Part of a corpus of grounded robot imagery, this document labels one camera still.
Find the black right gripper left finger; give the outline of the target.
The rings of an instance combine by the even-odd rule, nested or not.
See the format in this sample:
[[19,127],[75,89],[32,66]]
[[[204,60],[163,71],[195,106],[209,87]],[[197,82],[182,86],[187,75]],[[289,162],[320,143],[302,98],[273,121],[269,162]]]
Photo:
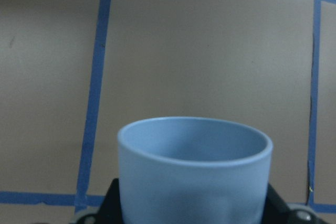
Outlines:
[[74,215],[70,223],[124,223],[120,203],[119,179],[112,180],[98,209],[81,210]]

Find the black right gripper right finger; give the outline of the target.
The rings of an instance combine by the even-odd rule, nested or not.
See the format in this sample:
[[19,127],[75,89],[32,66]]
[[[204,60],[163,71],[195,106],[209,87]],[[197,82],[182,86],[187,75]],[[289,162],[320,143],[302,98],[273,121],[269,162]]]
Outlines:
[[286,203],[272,185],[268,184],[262,224],[323,224],[325,222],[308,206]]

